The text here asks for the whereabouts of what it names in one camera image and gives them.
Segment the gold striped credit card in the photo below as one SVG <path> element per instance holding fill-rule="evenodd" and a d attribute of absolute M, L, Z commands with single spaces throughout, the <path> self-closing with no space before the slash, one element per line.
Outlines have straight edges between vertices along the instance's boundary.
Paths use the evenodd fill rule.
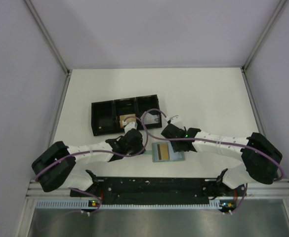
<path fill-rule="evenodd" d="M 159 161 L 170 160 L 168 144 L 160 143 L 156 145 L 157 159 Z"/>

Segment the green card holder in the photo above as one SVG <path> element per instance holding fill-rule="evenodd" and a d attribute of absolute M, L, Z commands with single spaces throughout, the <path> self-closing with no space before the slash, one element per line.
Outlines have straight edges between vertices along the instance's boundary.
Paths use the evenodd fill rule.
<path fill-rule="evenodd" d="M 151 155 L 153 162 L 175 162 L 184 161 L 183 152 L 175 152 L 170 142 L 152 143 L 151 150 L 147 150 L 144 154 Z"/>

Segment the black three-compartment tray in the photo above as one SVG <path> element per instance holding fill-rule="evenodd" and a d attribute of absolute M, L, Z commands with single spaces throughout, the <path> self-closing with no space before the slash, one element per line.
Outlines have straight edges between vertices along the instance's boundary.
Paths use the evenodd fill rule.
<path fill-rule="evenodd" d="M 138 118 L 149 109 L 159 109 L 157 95 L 94 102 L 91 104 L 91 129 L 94 136 L 122 133 L 123 120 L 128 116 Z"/>

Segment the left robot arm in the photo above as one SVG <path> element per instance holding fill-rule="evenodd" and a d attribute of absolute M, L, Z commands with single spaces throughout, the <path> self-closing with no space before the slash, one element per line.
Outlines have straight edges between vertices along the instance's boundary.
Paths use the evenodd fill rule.
<path fill-rule="evenodd" d="M 56 189 L 83 191 L 92 196 L 97 193 L 99 181 L 86 166 L 93 162 L 113 162 L 145 152 L 147 142 L 137 129 L 104 142 L 84 146 L 67 146 L 62 141 L 52 144 L 33 163 L 35 180 L 44 192 Z"/>

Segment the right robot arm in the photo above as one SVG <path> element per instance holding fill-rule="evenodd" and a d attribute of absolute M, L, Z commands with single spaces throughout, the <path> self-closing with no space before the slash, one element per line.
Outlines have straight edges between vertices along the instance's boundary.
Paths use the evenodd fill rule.
<path fill-rule="evenodd" d="M 260 133 L 253 132 L 245 138 L 226 137 L 198 128 L 182 129 L 170 123 L 162 136 L 171 142 L 176 152 L 213 153 L 240 161 L 233 168 L 225 168 L 217 177 L 217 190 L 224 196 L 246 183 L 271 185 L 277 179 L 282 154 Z"/>

